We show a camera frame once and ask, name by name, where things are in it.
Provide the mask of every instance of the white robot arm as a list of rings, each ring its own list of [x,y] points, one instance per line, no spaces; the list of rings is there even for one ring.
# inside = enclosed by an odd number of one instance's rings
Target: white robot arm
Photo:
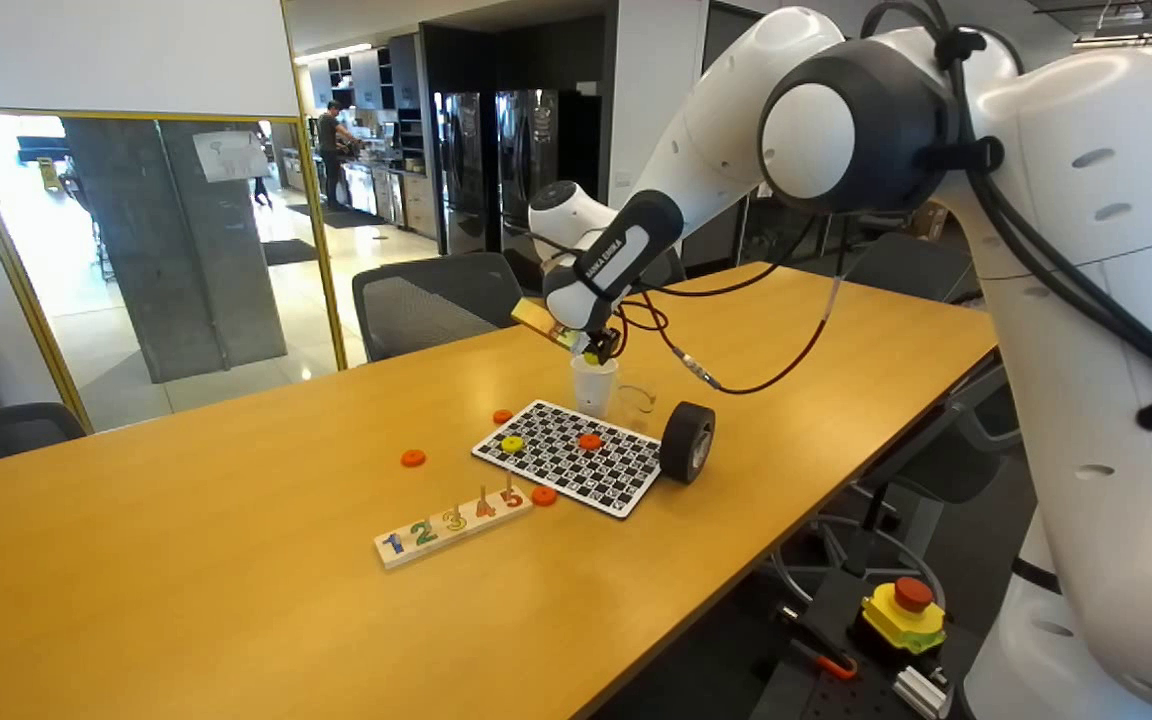
[[[1029,560],[1061,585],[1012,578],[971,709],[1152,715],[1152,57],[1086,53],[1019,77],[999,42],[937,29],[937,9],[921,19],[938,41],[764,17],[696,85],[594,238],[591,212],[546,308],[594,336],[652,256],[759,179],[820,212],[955,212],[1040,496]]]

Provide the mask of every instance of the black cable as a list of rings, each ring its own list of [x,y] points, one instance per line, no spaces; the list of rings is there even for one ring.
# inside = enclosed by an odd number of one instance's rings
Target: black cable
[[[628,314],[622,314],[622,308],[614,308],[614,314],[618,314],[618,340],[614,340],[611,354],[622,354],[628,353]]]
[[[693,287],[656,287],[656,293],[660,293],[660,297],[729,297],[729,293],[742,293],[742,287],[768,278],[775,268],[780,268],[780,263],[768,260],[768,268],[759,268],[754,277],[742,277],[742,278],[725,285],[725,287],[698,287],[698,293],[693,293]]]
[[[634,297],[628,297],[618,308],[614,308],[614,314],[622,314],[628,321],[628,329],[640,329],[640,333],[660,333],[660,329],[667,329],[667,314],[652,304],[643,304],[643,301],[634,301]]]
[[[963,60],[947,65],[952,77],[952,102],[955,102],[955,138],[960,146],[975,145],[975,125],[969,109],[969,81]],[[1064,252],[1034,230],[1019,206],[996,188],[987,169],[969,163],[969,185],[985,206],[985,214],[996,225],[1009,252],[1045,285],[1051,287],[1066,308],[1074,308],[1085,321],[1099,324],[1109,336],[1122,340],[1139,354],[1152,361],[1152,329],[1139,324],[1119,301],[1111,301],[1099,285],[1091,285]]]
[[[646,313],[652,313],[652,321],[656,321],[656,336],[662,340],[662,347],[667,347],[698,382],[707,382],[707,387],[715,387],[715,393],[725,393],[725,394],[754,394],[754,393],[780,382],[786,372],[795,372],[795,367],[812,354],[812,347],[820,344],[820,336],[824,336],[824,329],[826,329],[826,321],[833,321],[835,297],[841,297],[841,287],[843,287],[843,263],[848,263],[848,248],[841,248],[841,256],[835,256],[835,277],[833,277],[833,287],[826,287],[826,304],[824,304],[824,313],[820,313],[809,344],[802,344],[775,377],[768,377],[768,380],[759,380],[759,382],[742,382],[742,387],[732,387],[732,382],[715,380],[713,372],[703,372],[698,361],[693,361],[693,354],[667,336],[667,324],[662,324],[667,314],[652,304],[652,293],[643,293],[643,304],[646,304]]]
[[[875,4],[875,9],[862,12],[861,37],[870,37],[887,12],[913,17],[914,24],[923,24],[929,37],[938,37],[938,33],[947,29],[938,4],[883,0],[883,4]]]

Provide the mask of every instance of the wooden table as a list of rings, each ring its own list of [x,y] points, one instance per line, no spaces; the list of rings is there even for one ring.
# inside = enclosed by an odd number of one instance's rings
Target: wooden table
[[[660,304],[707,372],[759,380],[824,297],[775,273]],[[633,518],[535,509],[401,573],[372,535],[502,483],[469,448],[497,406],[568,399],[557,344],[508,329],[0,461],[0,715],[591,710],[987,347],[971,308],[843,287],[795,377],[729,399],[634,333],[652,432],[676,399],[719,412],[703,475]]]

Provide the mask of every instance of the black and white checkerboard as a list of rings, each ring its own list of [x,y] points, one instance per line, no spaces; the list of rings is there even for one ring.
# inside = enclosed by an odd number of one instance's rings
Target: black and white checkerboard
[[[600,448],[579,448],[579,432],[600,432]],[[660,475],[660,438],[628,432],[618,424],[533,399],[493,434],[482,434],[472,457],[528,475],[543,487],[573,496],[609,515],[628,515]]]

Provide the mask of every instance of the glass wall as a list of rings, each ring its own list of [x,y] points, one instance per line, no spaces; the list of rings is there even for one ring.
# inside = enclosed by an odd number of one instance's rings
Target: glass wall
[[[276,135],[294,132],[0,112],[0,214],[93,429],[334,372]]]

